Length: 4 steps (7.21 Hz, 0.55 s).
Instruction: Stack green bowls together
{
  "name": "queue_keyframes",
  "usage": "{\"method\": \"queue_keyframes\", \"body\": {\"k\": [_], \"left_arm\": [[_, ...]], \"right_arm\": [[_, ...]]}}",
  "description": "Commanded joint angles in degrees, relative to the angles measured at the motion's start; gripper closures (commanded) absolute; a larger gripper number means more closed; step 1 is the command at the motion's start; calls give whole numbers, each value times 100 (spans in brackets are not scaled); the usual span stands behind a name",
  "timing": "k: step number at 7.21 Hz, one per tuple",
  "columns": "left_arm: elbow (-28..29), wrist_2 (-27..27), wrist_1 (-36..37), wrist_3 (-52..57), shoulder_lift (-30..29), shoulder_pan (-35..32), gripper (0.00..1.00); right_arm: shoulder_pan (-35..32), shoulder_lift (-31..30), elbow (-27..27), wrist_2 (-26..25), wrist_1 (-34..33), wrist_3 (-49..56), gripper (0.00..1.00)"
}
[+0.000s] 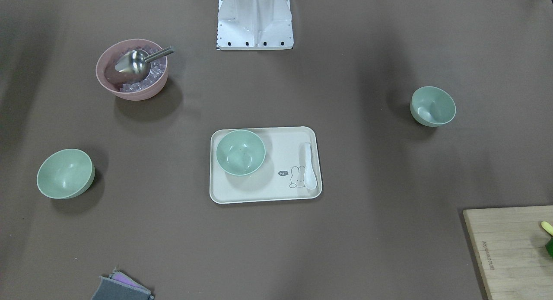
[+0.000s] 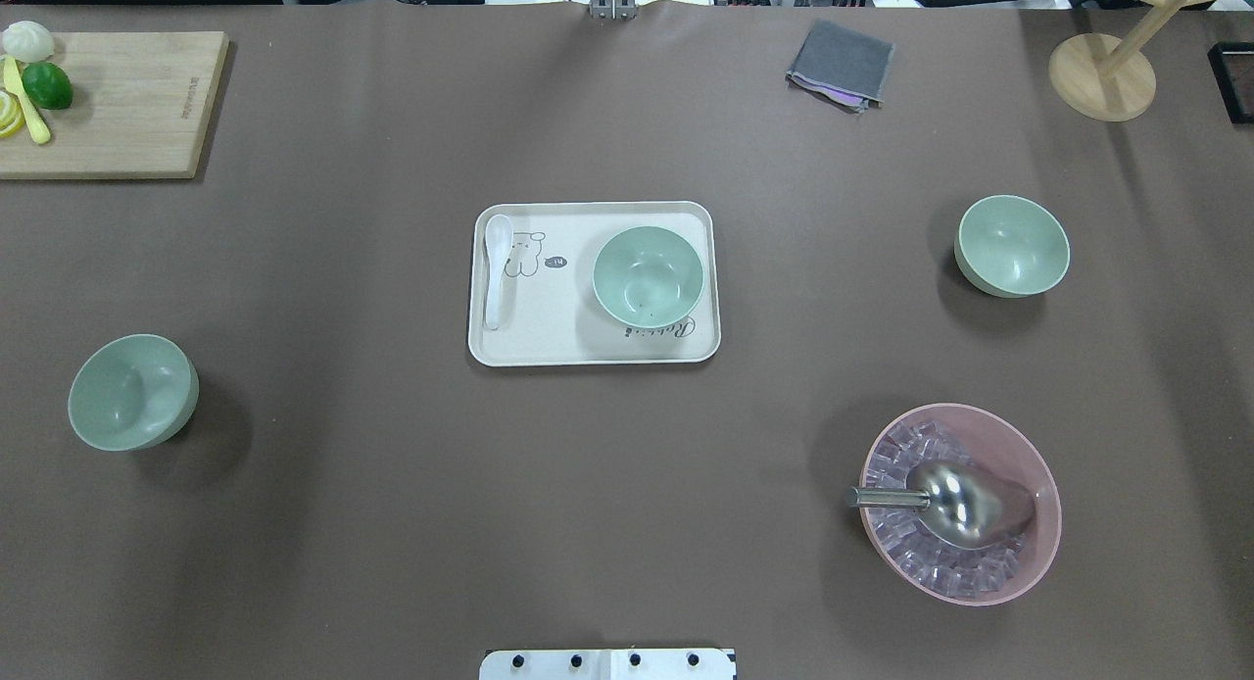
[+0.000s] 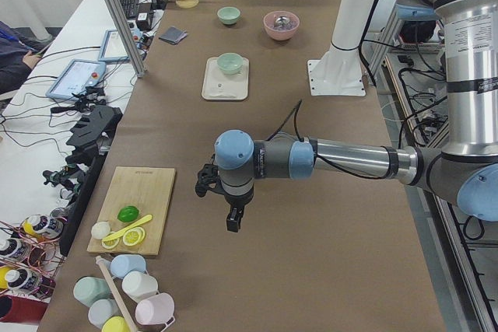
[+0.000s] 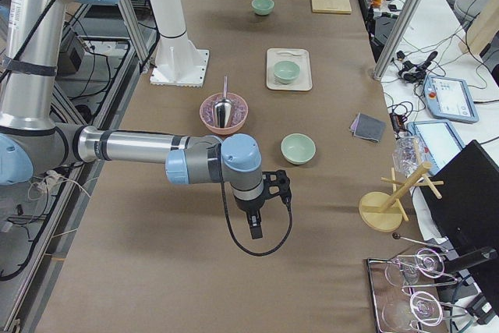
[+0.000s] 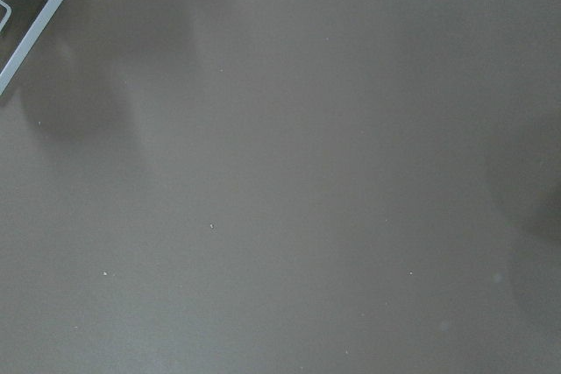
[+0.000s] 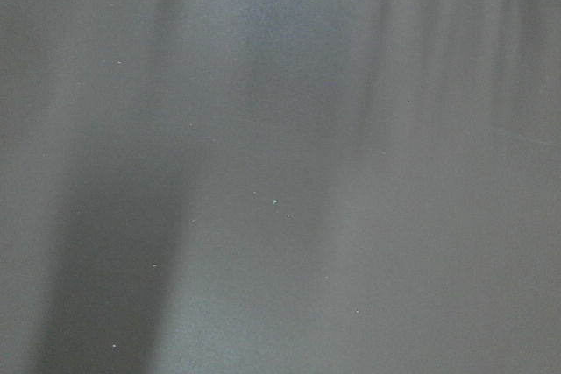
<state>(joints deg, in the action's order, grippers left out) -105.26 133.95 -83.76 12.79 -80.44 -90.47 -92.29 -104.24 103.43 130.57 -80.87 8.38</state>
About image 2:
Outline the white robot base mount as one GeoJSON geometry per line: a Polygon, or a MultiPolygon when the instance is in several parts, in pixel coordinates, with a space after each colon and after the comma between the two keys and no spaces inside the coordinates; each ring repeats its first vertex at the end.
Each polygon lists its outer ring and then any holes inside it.
{"type": "Polygon", "coordinates": [[[736,679],[720,647],[520,649],[487,652],[479,679],[736,679]]]}

